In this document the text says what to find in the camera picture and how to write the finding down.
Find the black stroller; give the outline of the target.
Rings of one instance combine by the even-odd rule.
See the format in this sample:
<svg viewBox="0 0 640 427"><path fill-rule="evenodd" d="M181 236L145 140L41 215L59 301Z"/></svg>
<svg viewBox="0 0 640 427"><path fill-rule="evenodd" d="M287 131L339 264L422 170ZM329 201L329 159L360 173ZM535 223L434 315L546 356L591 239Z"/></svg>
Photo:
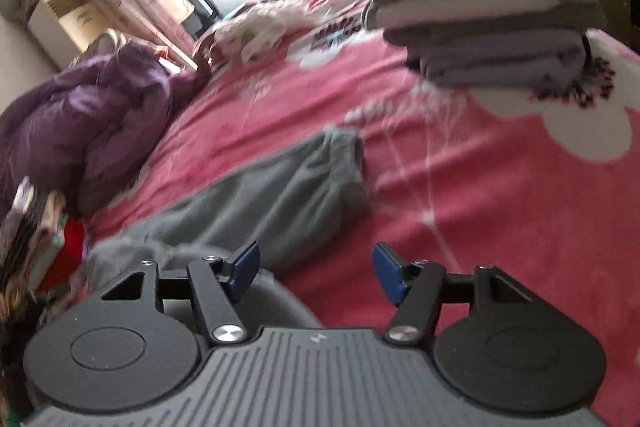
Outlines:
<svg viewBox="0 0 640 427"><path fill-rule="evenodd" d="M160 5L198 40L222 19L214 0L157 0Z"/></svg>

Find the red folded garment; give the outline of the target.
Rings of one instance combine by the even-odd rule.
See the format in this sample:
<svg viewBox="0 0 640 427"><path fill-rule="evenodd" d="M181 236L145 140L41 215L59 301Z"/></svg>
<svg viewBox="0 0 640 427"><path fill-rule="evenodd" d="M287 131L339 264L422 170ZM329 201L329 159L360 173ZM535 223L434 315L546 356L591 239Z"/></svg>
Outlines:
<svg viewBox="0 0 640 427"><path fill-rule="evenodd" d="M68 218L62 232L63 244L58 247L46 273L37 286L38 293L53 291L66 283L80 267L86 250L87 232L85 225L76 219Z"/></svg>

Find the white printed crumpled cloth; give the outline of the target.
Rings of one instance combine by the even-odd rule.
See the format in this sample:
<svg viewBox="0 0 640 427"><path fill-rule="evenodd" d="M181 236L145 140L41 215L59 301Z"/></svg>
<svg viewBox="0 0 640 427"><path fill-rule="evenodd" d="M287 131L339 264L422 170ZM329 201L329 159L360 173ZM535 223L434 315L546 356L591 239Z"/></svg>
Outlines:
<svg viewBox="0 0 640 427"><path fill-rule="evenodd" d="M228 60L244 64L261 61L292 32L312 26L306 3L276 1L257 3L214 28L216 48Z"/></svg>

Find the mint green folded garment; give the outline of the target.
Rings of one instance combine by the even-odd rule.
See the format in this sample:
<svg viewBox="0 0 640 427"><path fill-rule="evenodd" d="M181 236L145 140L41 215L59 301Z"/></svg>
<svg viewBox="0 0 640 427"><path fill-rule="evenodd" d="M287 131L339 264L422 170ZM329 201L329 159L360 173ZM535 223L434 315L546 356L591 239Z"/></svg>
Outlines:
<svg viewBox="0 0 640 427"><path fill-rule="evenodd" d="M58 223L53 228L50 239L44 242L44 245L36 254L35 261L29 269L28 289L30 291L38 289L56 256L62 251L65 244L64 228L67 220L66 213L62 213L58 218Z"/></svg>

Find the pink floral blanket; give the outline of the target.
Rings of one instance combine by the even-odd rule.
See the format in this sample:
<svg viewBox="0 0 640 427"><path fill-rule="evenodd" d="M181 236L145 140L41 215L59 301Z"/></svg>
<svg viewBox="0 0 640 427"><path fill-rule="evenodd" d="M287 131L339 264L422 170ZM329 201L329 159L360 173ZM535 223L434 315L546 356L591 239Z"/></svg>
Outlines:
<svg viewBox="0 0 640 427"><path fill-rule="evenodd" d="M639 57L606 32L588 39L593 74L569 94L445 90L349 14L222 70L93 230L114 235L323 128L354 128L372 209L285 285L326 325L380 327L392 309L375 243L454 272L498 265L599 338L594 407L637 425Z"/></svg>

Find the purple quilt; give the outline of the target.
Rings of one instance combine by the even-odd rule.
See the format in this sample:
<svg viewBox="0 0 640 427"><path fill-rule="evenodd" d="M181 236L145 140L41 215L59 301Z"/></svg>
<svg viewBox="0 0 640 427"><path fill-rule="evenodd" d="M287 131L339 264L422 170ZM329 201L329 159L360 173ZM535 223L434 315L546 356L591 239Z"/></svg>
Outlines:
<svg viewBox="0 0 640 427"><path fill-rule="evenodd" d="M29 179L61 192L73 217L93 216L137 176L209 79L206 64L171 75L150 49L127 43L21 95L1 116L1 210Z"/></svg>

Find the grey white folded garment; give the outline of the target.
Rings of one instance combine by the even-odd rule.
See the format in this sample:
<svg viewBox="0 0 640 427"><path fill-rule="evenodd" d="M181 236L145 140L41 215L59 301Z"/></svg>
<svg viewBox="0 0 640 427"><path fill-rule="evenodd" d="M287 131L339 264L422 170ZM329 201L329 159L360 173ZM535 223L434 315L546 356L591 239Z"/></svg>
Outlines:
<svg viewBox="0 0 640 427"><path fill-rule="evenodd" d="M602 28L599 0L369 0L362 14L369 30L433 28L441 35L516 28Z"/></svg>

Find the grey sweatpants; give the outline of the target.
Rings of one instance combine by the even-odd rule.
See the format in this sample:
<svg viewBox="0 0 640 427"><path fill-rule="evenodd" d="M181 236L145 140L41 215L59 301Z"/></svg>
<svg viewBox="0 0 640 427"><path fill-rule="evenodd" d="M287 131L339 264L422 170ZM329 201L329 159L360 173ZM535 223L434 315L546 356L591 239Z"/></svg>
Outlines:
<svg viewBox="0 0 640 427"><path fill-rule="evenodd" d="M262 268L279 273L370 208L359 133L329 128L103 239L88 254L88 286L96 291L144 260L183 269L249 243L258 245Z"/></svg>

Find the white air conditioner unit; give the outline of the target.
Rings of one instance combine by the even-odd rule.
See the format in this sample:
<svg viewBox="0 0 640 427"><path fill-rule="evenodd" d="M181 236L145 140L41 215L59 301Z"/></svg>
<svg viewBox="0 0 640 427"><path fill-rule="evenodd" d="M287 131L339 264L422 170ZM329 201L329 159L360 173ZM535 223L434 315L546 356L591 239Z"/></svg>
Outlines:
<svg viewBox="0 0 640 427"><path fill-rule="evenodd" d="M64 69L111 22L90 0L40 0L27 28L50 60Z"/></svg>

